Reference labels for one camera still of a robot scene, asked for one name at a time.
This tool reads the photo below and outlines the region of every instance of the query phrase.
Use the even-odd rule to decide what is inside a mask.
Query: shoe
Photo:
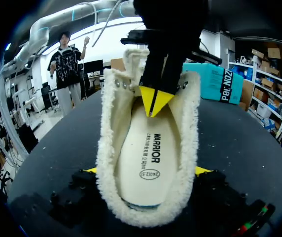
[[[198,148],[200,77],[181,75],[178,92],[153,118],[138,88],[148,51],[128,50],[125,72],[105,69],[97,187],[116,218],[137,227],[172,222],[192,191]]]

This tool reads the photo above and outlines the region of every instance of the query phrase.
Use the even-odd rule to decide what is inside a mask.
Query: black platform
[[[53,127],[27,157],[9,193],[9,204],[23,194],[36,192],[47,200],[63,189],[78,169],[95,167],[100,137],[101,94],[97,92],[74,108]],[[236,105],[201,99],[199,106],[198,166],[223,172],[230,186],[247,193],[247,203],[271,203],[273,224],[282,220],[282,149],[248,113]],[[108,212],[107,221],[74,232],[90,236],[138,232]],[[189,208],[158,233],[194,233],[195,217]],[[267,236],[265,225],[259,232]]]

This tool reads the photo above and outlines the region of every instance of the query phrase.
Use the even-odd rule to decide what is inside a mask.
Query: man
[[[68,31],[61,33],[59,37],[60,47],[53,54],[48,66],[51,75],[56,71],[57,97],[64,116],[72,109],[69,92],[72,94],[75,106],[78,106],[81,102],[81,78],[77,60],[85,58],[86,47],[89,43],[89,37],[86,37],[82,53],[80,53],[77,48],[68,46],[70,36],[71,33]]]

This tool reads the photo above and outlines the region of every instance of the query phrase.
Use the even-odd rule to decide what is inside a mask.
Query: ceiling
[[[282,40],[282,19],[275,19],[273,10],[282,9],[277,5],[269,4],[268,0],[208,0],[210,14],[205,29],[218,32],[228,31],[230,36],[257,36],[270,37]],[[19,52],[19,46],[29,39],[31,25],[38,19],[53,14],[62,9],[71,7],[83,0],[44,0],[38,9],[25,15],[12,34],[11,48],[5,53],[5,61],[10,61]],[[70,22],[66,25],[54,27],[50,30],[48,46],[55,44],[57,36],[62,30],[71,33],[79,31],[93,24],[93,16]]]

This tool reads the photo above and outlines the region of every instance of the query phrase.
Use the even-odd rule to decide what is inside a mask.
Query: wall
[[[78,48],[80,52],[82,52],[84,39],[86,36],[90,37],[90,43],[87,46],[86,57],[84,60],[81,60],[80,63],[91,62],[96,60],[103,60],[104,64],[110,62],[111,59],[122,58],[123,53],[128,48],[137,48],[136,45],[123,45],[120,42],[121,38],[127,37],[127,34],[133,29],[144,29],[145,26],[143,23],[125,23],[114,26],[107,27],[97,44],[94,48],[91,48],[92,44],[100,34],[100,30],[95,31],[95,35],[93,36],[93,32],[84,34],[79,36],[69,42],[69,45],[75,44],[75,47]],[[50,78],[50,73],[47,70],[49,62],[53,54],[57,52],[57,49],[49,53],[48,55],[41,56],[41,74],[43,77],[43,81],[47,81],[51,88],[56,87],[56,73],[53,75],[53,79]]]
[[[25,91],[21,92],[18,96],[20,105],[22,105],[23,101],[27,101],[30,99],[28,95],[28,89],[27,89],[28,75],[32,75],[31,70],[29,70],[26,74],[20,74],[16,76],[16,78],[12,78],[10,80],[10,87],[12,87],[12,84],[14,84],[14,86],[18,85],[18,90],[25,89]]]
[[[227,68],[227,64],[228,64],[227,50],[231,50],[235,52],[235,42],[231,38],[220,33],[220,45],[221,45],[220,57],[222,59],[221,67]],[[230,61],[233,62],[233,60],[234,60],[234,54],[230,54]]]
[[[90,62],[95,60],[102,59],[104,64],[107,64],[111,59],[122,58],[123,53],[128,48],[137,48],[136,45],[123,45],[120,42],[121,38],[127,37],[127,34],[134,29],[144,29],[145,26],[141,22],[137,23],[124,23],[109,26],[105,29],[99,41],[97,42],[94,48],[91,48],[91,45],[94,43],[95,39],[98,37],[100,30],[95,31],[95,36],[93,32],[84,34],[80,37],[77,37],[69,42],[69,45],[75,44],[75,47],[82,51],[84,38],[86,36],[90,37],[90,43],[87,46],[86,57],[84,60],[81,60],[80,63]],[[227,55],[225,53],[226,47],[230,49],[235,48],[234,42],[228,37],[217,33],[203,30],[200,35],[201,41],[208,48],[209,52],[217,57],[222,58],[223,63],[222,67],[226,68]],[[200,44],[200,49],[207,51],[205,47]],[[42,55],[40,57],[40,73],[42,83],[48,82],[51,88],[56,87],[56,74],[53,75],[53,79],[50,78],[50,73],[47,70],[50,59],[52,55],[57,52],[57,49],[49,53],[48,55]]]
[[[227,50],[229,49],[235,52],[235,42],[231,38],[227,37],[226,35],[222,33],[213,34],[213,33],[208,32],[208,34],[205,35],[204,38],[206,38],[207,42],[210,45],[210,48],[212,48],[213,46],[214,51],[212,52],[209,49],[210,53],[222,59],[222,64],[220,65],[220,67],[227,68],[227,63],[228,63]],[[231,54],[230,61],[233,61],[233,60],[234,60],[234,55]]]
[[[44,102],[42,98],[42,92],[41,88],[42,85],[42,72],[41,72],[41,59],[37,58],[33,62],[32,66],[32,78],[33,78],[33,84],[34,84],[34,91],[36,91],[35,97],[36,97],[36,103],[38,109],[41,111],[44,109]]]
[[[202,30],[200,40],[208,48],[210,54],[215,55],[215,34],[210,31]],[[202,44],[200,44],[199,48],[207,52]]]

